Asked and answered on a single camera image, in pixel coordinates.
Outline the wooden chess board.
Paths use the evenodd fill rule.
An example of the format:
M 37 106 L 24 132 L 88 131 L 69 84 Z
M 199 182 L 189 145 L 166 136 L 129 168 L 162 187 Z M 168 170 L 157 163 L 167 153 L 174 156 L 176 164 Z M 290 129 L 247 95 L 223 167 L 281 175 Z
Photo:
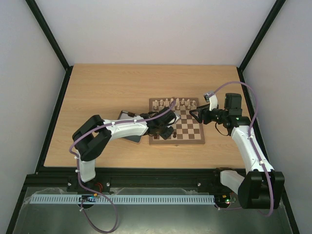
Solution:
M 173 111 L 180 116 L 180 119 L 172 125 L 176 138 L 173 134 L 164 140 L 161 137 L 154 139 L 149 137 L 150 145 L 203 145 L 205 144 L 203 125 L 198 123 L 189 111 L 196 109 L 199 102 L 196 97 L 178 97 L 175 99 L 176 104 Z

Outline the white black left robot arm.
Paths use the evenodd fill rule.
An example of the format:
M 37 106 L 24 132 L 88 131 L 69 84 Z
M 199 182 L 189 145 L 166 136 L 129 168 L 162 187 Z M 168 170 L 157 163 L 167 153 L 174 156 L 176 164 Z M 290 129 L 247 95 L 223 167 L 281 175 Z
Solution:
M 95 178 L 95 161 L 106 145 L 115 139 L 133 136 L 160 136 L 168 139 L 173 132 L 173 125 L 180 120 L 180 115 L 166 107 L 159 112 L 136 115 L 126 113 L 126 119 L 108 120 L 100 115 L 90 117 L 72 136 L 73 146 L 77 150 L 79 178 L 88 182 Z

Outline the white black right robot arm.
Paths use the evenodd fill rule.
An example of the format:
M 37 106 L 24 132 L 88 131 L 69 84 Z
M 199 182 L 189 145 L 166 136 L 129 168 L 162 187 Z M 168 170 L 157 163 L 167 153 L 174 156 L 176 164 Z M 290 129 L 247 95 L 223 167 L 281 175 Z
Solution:
M 242 96 L 235 93 L 225 95 L 224 108 L 220 109 L 216 95 L 206 93 L 206 105 L 192 110 L 191 116 L 203 124 L 214 122 L 227 129 L 228 136 L 236 143 L 242 156 L 246 175 L 241 176 L 231 169 L 224 169 L 213 178 L 213 187 L 223 191 L 227 187 L 238 196 L 243 209 L 277 209 L 281 199 L 285 178 L 265 158 L 254 135 L 249 117 L 243 116 Z

